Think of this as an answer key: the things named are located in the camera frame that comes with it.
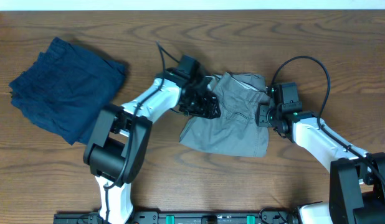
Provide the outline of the grey shorts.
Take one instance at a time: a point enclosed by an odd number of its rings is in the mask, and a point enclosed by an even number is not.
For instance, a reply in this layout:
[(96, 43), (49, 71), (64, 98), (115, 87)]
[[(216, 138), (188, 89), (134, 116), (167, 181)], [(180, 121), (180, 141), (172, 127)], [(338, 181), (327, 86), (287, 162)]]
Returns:
[(221, 116), (190, 118), (179, 143), (211, 154), (264, 157), (269, 131), (257, 124), (257, 110), (270, 100), (265, 78), (254, 73), (216, 75), (213, 92), (219, 99)]

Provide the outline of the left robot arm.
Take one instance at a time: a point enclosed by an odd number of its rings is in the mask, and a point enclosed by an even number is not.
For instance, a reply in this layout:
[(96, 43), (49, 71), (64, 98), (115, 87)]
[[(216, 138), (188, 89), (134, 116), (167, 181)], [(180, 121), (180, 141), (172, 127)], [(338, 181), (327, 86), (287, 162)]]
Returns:
[(128, 223), (133, 213), (131, 184), (146, 154), (153, 124), (175, 106), (184, 114), (218, 118), (215, 77), (166, 70), (134, 100), (99, 112), (83, 161), (100, 188), (102, 223)]

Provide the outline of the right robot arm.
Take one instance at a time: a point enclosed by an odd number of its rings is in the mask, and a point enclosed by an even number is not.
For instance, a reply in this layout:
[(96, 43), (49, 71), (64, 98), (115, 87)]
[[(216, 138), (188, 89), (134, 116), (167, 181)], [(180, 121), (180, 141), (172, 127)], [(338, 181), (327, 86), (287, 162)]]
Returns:
[(385, 153), (369, 153), (336, 134), (296, 103), (261, 105), (261, 127), (306, 149), (330, 173), (327, 202), (298, 208), (298, 223), (385, 223)]

